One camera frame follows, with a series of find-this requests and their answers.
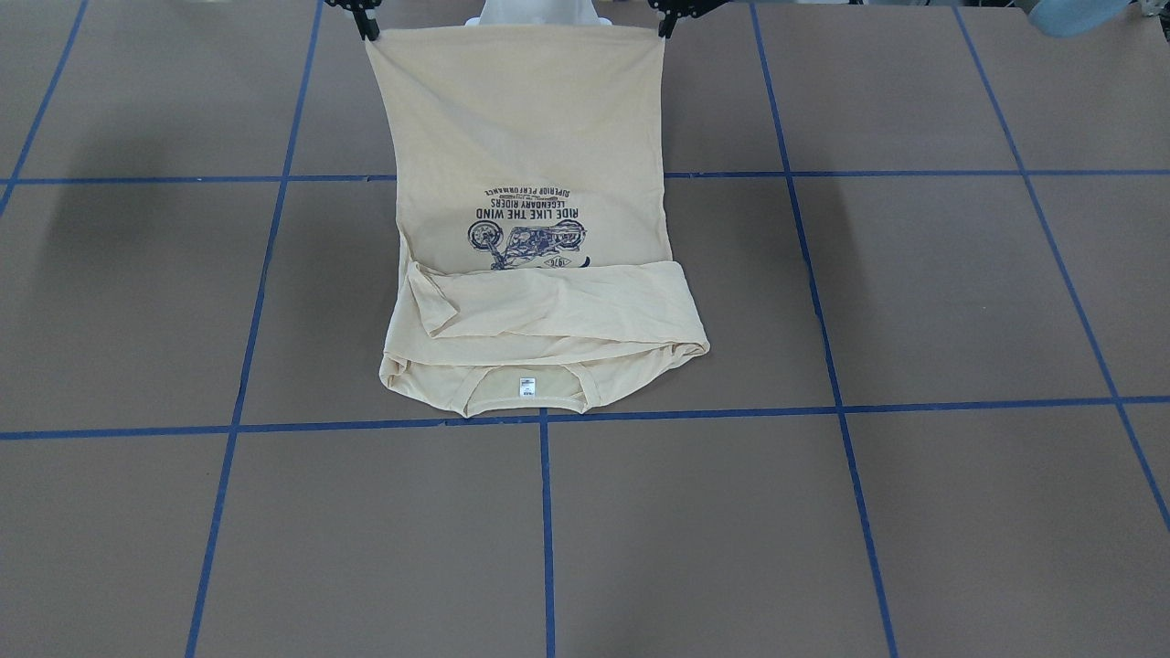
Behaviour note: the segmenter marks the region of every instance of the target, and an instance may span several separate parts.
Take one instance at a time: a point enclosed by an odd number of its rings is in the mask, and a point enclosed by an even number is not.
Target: beige t-shirt
[[[585,411],[707,352],[662,210],[663,40],[480,26],[366,48],[398,160],[386,386],[463,416]]]

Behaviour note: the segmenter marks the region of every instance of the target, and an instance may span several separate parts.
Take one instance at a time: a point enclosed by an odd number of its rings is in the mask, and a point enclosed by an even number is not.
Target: grid line
[[[1170,396],[1133,396],[1122,397],[1126,405],[1170,404]],[[847,416],[867,416],[874,413],[924,413],[951,411],[991,411],[1012,409],[1054,409],[1113,406],[1112,397],[1097,398],[1048,398],[1016,400],[970,400],[970,402],[935,402],[904,404],[863,404],[844,405],[841,411]],[[611,423],[627,420],[687,420],[691,418],[738,419],[738,418],[775,418],[787,416],[833,416],[837,406],[779,406],[763,409],[696,409],[680,411],[625,411],[625,412],[590,412],[581,414],[549,414],[550,425],[564,423]],[[436,418],[386,418],[381,420],[324,420],[311,423],[241,423],[232,425],[179,425],[171,427],[99,427],[82,430],[25,430],[0,432],[0,441],[37,441],[69,439],[103,439],[131,437],[176,437],[192,434],[226,434],[233,431],[239,434],[261,433],[296,433],[296,432],[332,432],[362,430],[405,430],[415,427],[474,427],[481,425],[536,425],[541,423],[537,414],[483,416],[475,418],[436,417]]]
[[[1088,176],[1170,176],[1170,169],[1041,169],[1024,170],[1028,176],[1088,177]],[[920,170],[804,170],[791,171],[668,171],[668,179],[702,178],[896,178],[896,177],[965,177],[1019,176],[1019,169],[920,169]],[[94,176],[78,178],[0,178],[6,186],[21,185],[173,185],[201,183],[373,183],[398,180],[395,173],[294,173],[289,176]]]
[[[546,658],[557,654],[557,614],[552,551],[552,466],[549,457],[549,410],[541,409],[541,510],[544,526],[544,652]]]
[[[33,140],[36,139],[36,132],[41,129],[41,122],[44,121],[44,112],[49,109],[49,101],[53,100],[53,92],[57,89],[61,74],[66,70],[66,62],[69,61],[74,42],[77,41],[77,33],[81,30],[81,21],[85,18],[87,8],[89,8],[89,0],[81,0],[81,5],[77,6],[77,15],[74,18],[73,27],[69,29],[69,37],[66,39],[66,46],[61,49],[61,59],[57,60],[57,67],[53,70],[53,77],[49,78],[49,87],[44,90],[41,105],[36,109],[36,115],[33,117],[33,125],[28,128],[28,135],[25,136],[25,144],[21,145],[20,156],[16,157],[16,164],[12,167],[12,176],[5,183],[4,194],[0,196],[0,218],[4,217],[4,211],[8,207],[8,200],[12,199],[12,193],[20,180],[20,170],[25,169],[25,160],[28,159],[28,152],[33,149]]]
[[[264,308],[264,285],[268,281],[268,268],[273,261],[273,252],[276,245],[276,234],[281,226],[281,214],[284,211],[284,197],[288,191],[289,173],[292,170],[292,156],[296,152],[297,132],[301,126],[301,116],[304,111],[304,98],[309,91],[309,78],[312,73],[312,59],[317,49],[317,34],[321,28],[322,7],[324,4],[315,2],[316,11],[312,18],[312,29],[309,34],[309,48],[304,57],[304,70],[301,74],[301,88],[297,92],[296,111],[292,114],[292,126],[289,130],[288,148],[284,152],[284,170],[281,174],[281,186],[276,193],[276,206],[273,210],[273,221],[268,231],[268,244],[264,247],[264,260],[260,269],[260,282],[256,286],[256,302],[252,313],[252,327],[248,330],[248,343],[243,352],[243,364],[240,368],[240,390],[235,399],[235,409],[232,412],[232,426],[228,433],[227,445],[223,450],[223,464],[220,469],[219,488],[215,492],[215,507],[212,510],[211,528],[207,533],[207,549],[204,553],[204,564],[199,576],[199,588],[195,592],[195,604],[191,614],[191,630],[187,633],[186,658],[194,658],[195,649],[199,644],[199,629],[202,624],[204,604],[207,601],[207,588],[211,583],[212,566],[215,558],[215,546],[219,540],[220,521],[223,518],[223,505],[227,500],[227,488],[232,477],[232,461],[235,457],[236,439],[240,434],[240,421],[243,418],[243,402],[248,395],[248,379],[252,375],[252,358],[256,349],[256,337],[260,333],[260,318]]]
[[[873,532],[869,528],[869,512],[866,508],[865,491],[861,486],[861,474],[858,472],[856,455],[853,452],[853,439],[849,436],[849,423],[845,414],[845,404],[841,399],[841,386],[837,379],[837,366],[833,363],[833,348],[828,338],[828,325],[825,323],[825,313],[820,304],[820,293],[817,289],[817,274],[812,263],[812,254],[808,251],[808,240],[805,235],[804,219],[800,214],[800,201],[797,197],[796,179],[792,176],[792,165],[789,160],[789,150],[784,140],[784,126],[780,123],[780,111],[776,101],[776,91],[772,87],[772,74],[768,66],[768,53],[764,49],[764,37],[759,30],[759,16],[756,13],[756,4],[749,5],[751,12],[751,26],[756,35],[756,49],[759,52],[759,66],[764,74],[764,84],[768,88],[768,102],[772,110],[772,122],[776,128],[776,140],[780,150],[780,162],[784,165],[784,180],[789,189],[789,200],[792,204],[792,220],[796,224],[797,238],[800,241],[800,255],[804,258],[805,269],[808,274],[808,293],[812,296],[813,311],[820,325],[820,337],[825,349],[825,368],[828,370],[828,383],[833,389],[833,407],[837,414],[837,423],[841,431],[841,444],[845,448],[845,458],[849,467],[849,479],[853,481],[853,498],[858,506],[858,520],[861,523],[861,535],[865,539],[866,554],[869,558],[869,571],[873,577],[874,592],[878,598],[878,609],[881,614],[882,629],[886,633],[886,646],[890,658],[897,658],[897,640],[894,637],[894,623],[889,616],[889,605],[886,601],[886,585],[881,576],[881,563],[878,560],[878,547],[874,544]]]
[[[1142,467],[1142,474],[1145,475],[1145,482],[1150,488],[1150,494],[1154,496],[1154,502],[1157,505],[1158,512],[1162,514],[1162,522],[1165,525],[1166,530],[1170,530],[1170,510],[1166,509],[1166,502],[1162,498],[1162,492],[1154,477],[1154,471],[1150,468],[1150,464],[1145,459],[1145,452],[1142,450],[1142,444],[1137,440],[1137,433],[1134,431],[1134,426],[1129,421],[1129,413],[1126,411],[1126,405],[1122,402],[1121,395],[1117,392],[1117,385],[1113,381],[1113,375],[1109,372],[1109,365],[1106,363],[1104,354],[1101,351],[1101,345],[1097,343],[1096,335],[1093,333],[1093,325],[1089,323],[1088,314],[1081,304],[1080,295],[1076,294],[1076,287],[1073,285],[1073,277],[1068,273],[1068,268],[1065,266],[1065,259],[1060,255],[1060,247],[1057,245],[1057,238],[1052,233],[1052,227],[1048,225],[1044,206],[1040,205],[1040,198],[1035,193],[1035,186],[1032,184],[1032,177],[1024,166],[1024,158],[1016,144],[1016,139],[1012,137],[1011,129],[1007,126],[1007,118],[1004,116],[1004,111],[999,107],[999,100],[996,98],[996,92],[991,88],[991,81],[987,78],[987,73],[983,68],[983,62],[979,60],[979,53],[975,47],[975,41],[971,40],[971,34],[968,32],[966,23],[963,21],[963,14],[958,11],[958,7],[951,7],[951,12],[955,14],[955,20],[958,21],[958,27],[963,33],[964,41],[966,41],[966,47],[971,52],[971,59],[975,61],[975,68],[979,73],[979,78],[983,81],[984,89],[987,91],[987,98],[991,101],[991,107],[996,111],[996,117],[999,119],[999,126],[1004,131],[1007,145],[1011,146],[1012,157],[1016,158],[1016,165],[1019,169],[1019,174],[1024,178],[1024,185],[1027,186],[1028,196],[1032,198],[1032,207],[1035,210],[1037,219],[1040,221],[1044,235],[1048,240],[1048,248],[1052,251],[1052,256],[1057,261],[1057,267],[1060,269],[1060,276],[1065,281],[1068,296],[1073,302],[1073,307],[1076,309],[1076,315],[1080,317],[1081,327],[1085,329],[1085,336],[1088,338],[1089,345],[1093,348],[1093,355],[1096,357],[1097,365],[1101,369],[1101,376],[1104,378],[1104,383],[1109,388],[1109,396],[1117,410],[1117,416],[1121,417],[1121,424],[1126,429],[1126,434],[1129,438],[1129,445],[1134,448],[1134,454],[1137,457],[1137,461]]]

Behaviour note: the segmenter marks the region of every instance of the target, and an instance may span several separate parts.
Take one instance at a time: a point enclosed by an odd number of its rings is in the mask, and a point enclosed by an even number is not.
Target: motorcycle graphic
[[[553,256],[545,261],[551,267],[564,267],[569,259],[558,256],[560,252],[580,251],[585,240],[581,222],[564,219],[552,226],[517,226],[508,234],[508,244],[500,251],[503,229],[489,219],[476,221],[467,229],[472,247],[491,253],[491,269],[511,269],[541,256]],[[580,267],[589,266],[589,258]]]

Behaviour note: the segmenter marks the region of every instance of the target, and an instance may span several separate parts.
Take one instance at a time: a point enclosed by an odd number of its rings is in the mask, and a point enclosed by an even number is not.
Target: black clip
[[[665,36],[670,39],[674,33],[674,26],[679,22],[679,19],[683,16],[690,16],[697,19],[698,16],[722,6],[730,0],[647,0],[652,8],[658,9],[666,14],[662,22],[659,23],[659,36]]]
[[[373,41],[378,39],[381,30],[378,29],[378,21],[374,19],[374,8],[381,5],[381,0],[325,0],[330,7],[342,6],[346,12],[353,14],[353,22],[358,23],[358,33],[362,39]]]

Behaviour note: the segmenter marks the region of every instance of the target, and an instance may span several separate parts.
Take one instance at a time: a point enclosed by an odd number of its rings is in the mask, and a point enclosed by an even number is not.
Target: blue tape line
[[[534,425],[539,416],[481,416],[476,418],[407,418],[397,420],[338,420],[325,423],[264,423],[240,425],[241,434],[270,432],[329,432],[350,430],[404,430],[408,427],[464,427],[481,425]]]
[[[1030,169],[1028,176],[1170,176],[1170,169]]]
[[[57,60],[57,68],[54,69],[53,77],[49,80],[49,87],[44,90],[44,96],[41,98],[41,107],[36,109],[36,115],[33,117],[33,125],[29,126],[28,135],[25,136],[25,144],[20,148],[20,156],[16,157],[16,165],[13,166],[12,176],[8,177],[8,183],[5,185],[4,196],[0,196],[0,217],[4,217],[4,211],[8,207],[8,200],[12,199],[12,192],[20,179],[20,170],[25,169],[25,160],[28,159],[33,140],[36,139],[36,132],[41,129],[41,122],[44,121],[44,112],[49,109],[49,101],[53,100],[53,92],[57,89],[61,74],[66,70],[66,62],[69,61],[74,42],[77,41],[77,33],[81,32],[81,21],[85,18],[87,8],[89,8],[89,0],[81,0],[81,5],[77,7],[77,15],[74,16],[73,28],[69,29],[69,37],[66,39],[66,47],[61,49],[61,59]]]
[[[938,170],[840,170],[793,171],[793,178],[890,178],[890,177],[957,177],[957,176],[1019,176],[1018,170],[998,169],[938,169]],[[784,178],[783,171],[668,171],[665,178]],[[1097,170],[1028,170],[1030,176],[1170,176],[1170,169],[1097,169]],[[282,176],[128,176],[83,178],[12,178],[0,179],[0,185],[147,185],[191,183],[373,183],[398,180],[394,173],[296,173]]]
[[[1170,396],[1131,396],[1121,398],[1124,404],[1170,404]]]
[[[557,614],[553,589],[552,553],[552,475],[549,466],[549,410],[542,409],[541,419],[541,508],[544,514],[544,645],[546,658],[557,654]]]
[[[193,425],[190,427],[108,427],[95,430],[32,430],[21,432],[0,432],[0,441],[181,437],[191,434],[226,434],[230,431],[230,425]]]
[[[1113,398],[1057,398],[1024,400],[940,402],[913,404],[853,404],[846,413],[904,413],[917,411],[979,411],[986,409],[1051,409],[1064,406],[1108,406]]]
[[[831,416],[835,406],[787,406],[777,409],[695,409],[683,411],[613,411],[553,414],[549,423],[599,423],[608,420],[675,420],[683,418],[759,418],[776,416]]]
[[[886,632],[886,646],[890,658],[897,658],[897,642],[894,637],[894,624],[889,615],[889,605],[886,601],[886,585],[881,575],[881,564],[878,561],[878,549],[874,544],[873,532],[869,527],[869,512],[866,508],[866,496],[861,487],[861,475],[858,472],[858,462],[853,451],[853,439],[849,436],[849,424],[845,414],[845,405],[841,402],[841,388],[837,378],[837,366],[833,363],[833,349],[828,340],[828,327],[825,323],[825,314],[820,303],[820,293],[817,289],[817,275],[813,270],[812,255],[808,251],[808,240],[805,235],[804,220],[800,214],[800,203],[797,198],[796,179],[792,177],[792,166],[789,160],[787,145],[784,139],[784,128],[780,123],[780,111],[776,102],[776,91],[772,88],[771,68],[768,66],[768,54],[764,49],[764,37],[759,30],[759,16],[756,13],[756,4],[749,5],[751,11],[751,25],[756,33],[756,48],[759,53],[759,64],[764,74],[764,83],[768,88],[768,102],[772,109],[772,122],[776,128],[776,140],[780,149],[780,160],[784,163],[785,181],[789,187],[789,198],[792,203],[792,219],[796,222],[797,237],[800,240],[800,255],[804,258],[805,268],[808,274],[808,293],[812,296],[813,311],[817,314],[817,322],[820,324],[820,337],[825,348],[825,366],[828,370],[828,382],[833,389],[833,404],[837,412],[838,425],[841,430],[841,443],[845,447],[845,457],[849,466],[849,478],[853,480],[853,496],[858,506],[858,518],[861,522],[861,534],[866,543],[866,554],[869,557],[869,570],[873,576],[874,592],[878,597],[878,608],[881,614],[882,629]]]
[[[1123,404],[1170,404],[1170,396],[1122,397]],[[934,402],[908,404],[854,404],[842,405],[844,413],[856,416],[867,413],[915,413],[931,411],[979,411],[996,409],[1051,409],[1079,406],[1109,406],[1113,398],[1054,398],[1023,400],[971,400]],[[786,406],[773,409],[709,409],[684,411],[628,411],[601,413],[550,413],[546,421],[556,423],[607,423],[615,420],[683,420],[690,418],[768,418],[782,416],[833,416],[835,406]],[[92,430],[26,430],[0,432],[0,441],[29,441],[56,439],[101,439],[121,437],[168,437],[187,434],[226,434],[233,430],[239,434],[274,432],[332,432],[357,430],[400,430],[410,427],[463,427],[480,425],[535,425],[542,423],[538,414],[481,416],[475,418],[408,418],[384,420],[336,420],[319,423],[261,423],[232,425],[192,425],[181,427],[106,427]]]
[[[796,178],[888,178],[921,176],[1019,176],[1016,170],[998,169],[940,169],[940,170],[853,170],[853,171],[793,171]]]
[[[1035,187],[1032,185],[1032,177],[1024,166],[1024,158],[1020,156],[1019,149],[1016,145],[1016,139],[1012,137],[1012,131],[1007,126],[1007,119],[1004,117],[1003,109],[999,107],[999,100],[996,98],[996,92],[991,89],[991,81],[987,78],[987,73],[983,68],[983,61],[979,60],[979,53],[975,48],[975,41],[971,40],[971,34],[968,32],[966,23],[963,21],[963,14],[958,11],[958,7],[951,7],[951,12],[955,14],[955,20],[958,21],[958,27],[963,33],[963,39],[966,41],[966,47],[971,52],[971,59],[975,61],[976,70],[979,71],[979,78],[983,81],[983,88],[987,91],[987,98],[991,101],[991,107],[996,110],[996,117],[999,119],[999,126],[1003,129],[1004,137],[1007,139],[1007,145],[1012,150],[1012,157],[1016,158],[1016,165],[1019,167],[1019,174],[1024,178],[1024,185],[1027,187],[1028,197],[1032,198],[1032,207],[1035,210],[1037,219],[1040,220],[1040,227],[1044,229],[1044,235],[1048,240],[1048,248],[1052,251],[1052,258],[1055,259],[1057,267],[1060,269],[1060,276],[1065,280],[1065,288],[1068,289],[1068,296],[1072,299],[1073,307],[1076,309],[1076,315],[1081,320],[1081,327],[1085,329],[1086,337],[1088,337],[1089,347],[1093,348],[1093,356],[1096,357],[1097,366],[1101,369],[1101,376],[1104,378],[1104,383],[1109,389],[1109,395],[1113,399],[1114,406],[1117,409],[1117,416],[1121,417],[1121,424],[1124,426],[1126,434],[1129,437],[1129,444],[1134,448],[1134,454],[1137,457],[1137,461],[1142,467],[1142,473],[1145,475],[1145,482],[1149,485],[1150,493],[1154,495],[1154,502],[1157,505],[1158,512],[1162,514],[1162,522],[1165,525],[1166,530],[1170,530],[1170,509],[1166,508],[1165,499],[1162,496],[1162,491],[1158,488],[1158,482],[1154,477],[1154,471],[1150,468],[1149,461],[1145,459],[1145,452],[1142,450],[1141,441],[1137,440],[1137,434],[1134,432],[1134,427],[1129,421],[1129,413],[1126,412],[1126,406],[1117,392],[1117,385],[1113,381],[1113,375],[1109,372],[1109,365],[1104,361],[1101,345],[1097,343],[1096,335],[1093,333],[1093,327],[1089,324],[1088,314],[1085,313],[1085,307],[1081,304],[1080,295],[1076,294],[1076,287],[1073,285],[1073,277],[1069,275],[1068,268],[1065,266],[1065,259],[1060,255],[1060,248],[1057,246],[1057,238],[1052,233],[1052,227],[1048,225],[1048,218],[1045,215],[1044,207],[1040,205],[1040,198],[1037,196]]]
[[[281,174],[281,187],[276,194],[276,207],[273,211],[273,221],[268,231],[268,245],[264,248],[264,262],[260,270],[260,283],[256,288],[256,304],[252,314],[252,328],[248,330],[248,345],[243,352],[243,364],[240,368],[240,392],[236,395],[235,409],[232,412],[233,431],[228,434],[227,446],[223,451],[223,466],[220,471],[219,491],[215,494],[215,508],[212,512],[211,530],[207,534],[207,550],[204,554],[204,568],[199,576],[199,589],[195,594],[195,606],[191,615],[191,631],[187,633],[186,658],[194,658],[195,647],[199,644],[199,629],[202,624],[204,603],[207,599],[207,587],[211,583],[212,563],[215,557],[215,544],[219,541],[219,527],[223,516],[223,502],[227,498],[228,480],[232,477],[232,460],[235,455],[235,444],[238,427],[243,416],[243,400],[248,393],[248,377],[252,372],[252,358],[256,349],[256,335],[260,331],[260,317],[264,306],[264,283],[268,280],[268,267],[273,260],[273,249],[276,244],[276,233],[280,229],[281,213],[284,210],[284,193],[288,190],[288,176],[292,167],[292,155],[296,150],[297,131],[301,126],[301,115],[304,110],[304,97],[309,91],[309,77],[312,71],[312,59],[317,49],[317,33],[321,28],[321,14],[324,4],[316,2],[316,12],[312,18],[312,30],[309,35],[309,52],[304,57],[304,70],[301,74],[301,89],[297,92],[296,111],[292,114],[292,129],[289,131],[288,149],[284,152],[284,170]]]
[[[280,183],[280,176],[126,176],[22,178],[18,185],[166,185],[176,183]]]
[[[383,180],[398,180],[395,173],[302,173],[289,176],[289,180],[295,183],[376,183]]]
[[[223,501],[227,499],[227,481],[232,477],[232,460],[235,457],[235,432],[228,434],[223,448],[223,465],[220,467],[219,487],[215,489],[215,507],[212,509],[212,523],[207,532],[207,548],[204,549],[204,566],[199,570],[199,589],[195,590],[195,608],[191,614],[191,630],[187,631],[186,658],[194,658],[195,645],[199,643],[199,629],[204,622],[204,604],[207,602],[207,584],[212,580],[212,562],[215,560],[215,544],[219,541],[220,522],[223,519]]]
[[[784,178],[783,171],[668,171],[666,178]]]

